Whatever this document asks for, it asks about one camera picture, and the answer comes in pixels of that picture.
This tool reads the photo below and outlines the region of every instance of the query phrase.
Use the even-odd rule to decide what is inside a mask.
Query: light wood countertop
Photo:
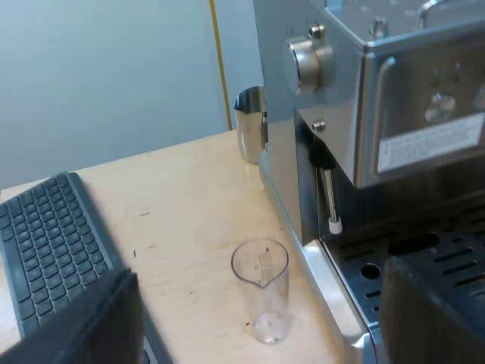
[[[236,132],[78,171],[176,362],[340,362],[329,328]],[[3,190],[6,200],[35,183]],[[251,335],[230,267],[244,240],[270,237],[290,253],[293,326],[267,347]],[[19,340],[0,261],[0,352]]]

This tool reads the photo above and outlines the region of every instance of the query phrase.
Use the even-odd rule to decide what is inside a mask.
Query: clear plastic measuring cup
[[[251,315],[253,333],[263,344],[276,344],[289,332],[288,263],[284,246],[270,239],[239,245],[231,259]]]

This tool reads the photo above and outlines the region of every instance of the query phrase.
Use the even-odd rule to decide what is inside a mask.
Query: keyboard
[[[124,264],[80,177],[60,173],[0,205],[0,247],[21,337]],[[171,362],[149,314],[140,362]]]

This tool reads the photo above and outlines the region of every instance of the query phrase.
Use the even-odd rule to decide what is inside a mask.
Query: espresso machine label
[[[390,171],[478,145],[485,112],[381,139],[377,171]]]

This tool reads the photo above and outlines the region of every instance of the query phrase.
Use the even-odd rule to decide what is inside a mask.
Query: drip tray
[[[378,326],[382,273],[390,256],[413,254],[457,294],[485,303],[485,199],[427,210],[384,226],[325,239],[369,328]]]

